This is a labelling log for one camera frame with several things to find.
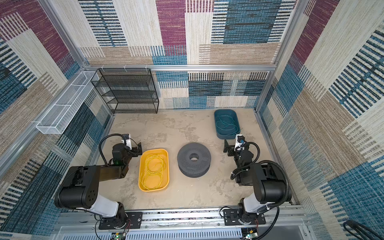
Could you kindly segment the yellow plastic tray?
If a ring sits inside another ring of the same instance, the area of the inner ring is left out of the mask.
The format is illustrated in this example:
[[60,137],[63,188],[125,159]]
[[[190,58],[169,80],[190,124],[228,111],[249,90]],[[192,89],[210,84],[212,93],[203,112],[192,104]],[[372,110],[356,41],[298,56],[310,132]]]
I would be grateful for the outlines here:
[[165,149],[143,153],[140,159],[139,188],[143,192],[165,189],[170,182],[169,154]]

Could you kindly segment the dark grey cable spool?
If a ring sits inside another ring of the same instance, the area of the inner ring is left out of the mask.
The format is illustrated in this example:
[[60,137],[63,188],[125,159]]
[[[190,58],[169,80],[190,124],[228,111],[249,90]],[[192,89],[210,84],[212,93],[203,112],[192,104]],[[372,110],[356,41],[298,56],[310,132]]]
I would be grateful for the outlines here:
[[177,156],[180,171],[189,178],[205,175],[211,166],[211,159],[209,149],[200,143],[184,145]]

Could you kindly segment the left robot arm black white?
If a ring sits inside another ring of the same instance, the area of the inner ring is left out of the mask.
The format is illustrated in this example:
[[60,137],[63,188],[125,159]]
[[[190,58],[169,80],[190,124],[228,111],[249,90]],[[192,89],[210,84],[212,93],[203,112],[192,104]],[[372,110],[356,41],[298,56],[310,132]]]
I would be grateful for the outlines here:
[[139,229],[142,212],[128,213],[123,203],[109,200],[99,194],[99,183],[126,177],[129,163],[143,154],[141,143],[134,141],[129,134],[118,134],[122,139],[112,148],[112,158],[108,161],[102,150],[102,138],[98,145],[103,165],[70,167],[55,196],[55,206],[60,209],[82,210],[99,216],[96,228],[99,230]]

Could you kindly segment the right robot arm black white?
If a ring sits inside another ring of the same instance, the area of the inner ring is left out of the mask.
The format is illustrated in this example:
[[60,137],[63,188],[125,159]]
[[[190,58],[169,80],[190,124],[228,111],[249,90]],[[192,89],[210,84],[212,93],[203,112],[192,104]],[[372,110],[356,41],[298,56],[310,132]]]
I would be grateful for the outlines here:
[[253,187],[253,193],[238,203],[237,216],[231,214],[234,223],[255,224],[264,213],[290,201],[292,195],[286,172],[276,162],[260,161],[261,150],[256,143],[241,140],[229,145],[225,140],[224,153],[233,157],[237,166],[230,179],[239,186]]

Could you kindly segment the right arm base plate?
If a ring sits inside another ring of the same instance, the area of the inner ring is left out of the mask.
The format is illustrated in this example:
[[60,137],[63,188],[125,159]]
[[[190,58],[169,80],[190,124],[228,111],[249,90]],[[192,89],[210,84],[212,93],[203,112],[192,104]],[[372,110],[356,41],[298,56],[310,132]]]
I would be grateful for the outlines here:
[[239,214],[239,210],[224,208],[219,212],[220,216],[224,219],[226,226],[239,226],[239,225],[265,225],[266,220],[264,215],[261,214]]

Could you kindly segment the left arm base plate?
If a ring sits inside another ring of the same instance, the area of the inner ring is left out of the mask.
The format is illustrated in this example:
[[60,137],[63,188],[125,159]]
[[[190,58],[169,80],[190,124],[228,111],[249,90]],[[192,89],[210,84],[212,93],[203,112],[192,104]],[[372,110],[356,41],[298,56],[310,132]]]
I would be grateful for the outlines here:
[[142,224],[143,212],[128,212],[123,218],[102,218],[98,230],[139,229]]

